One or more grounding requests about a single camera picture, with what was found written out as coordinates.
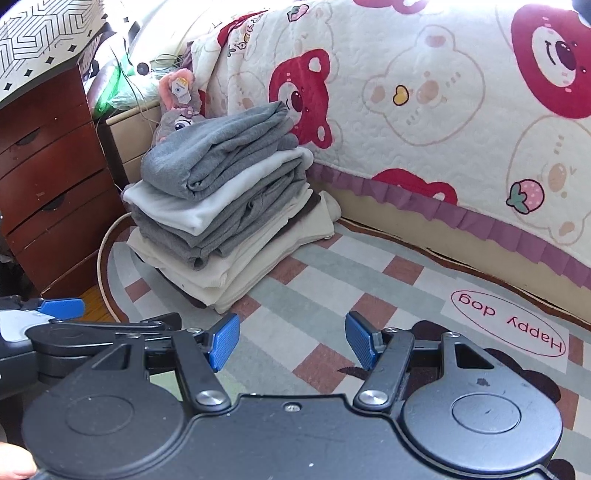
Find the person's hand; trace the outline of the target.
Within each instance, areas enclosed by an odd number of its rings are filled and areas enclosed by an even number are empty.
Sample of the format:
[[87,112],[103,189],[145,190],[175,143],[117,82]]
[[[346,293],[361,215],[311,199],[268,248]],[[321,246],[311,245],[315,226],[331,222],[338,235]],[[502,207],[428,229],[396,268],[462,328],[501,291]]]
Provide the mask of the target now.
[[0,480],[25,480],[37,473],[37,465],[26,449],[0,443]]

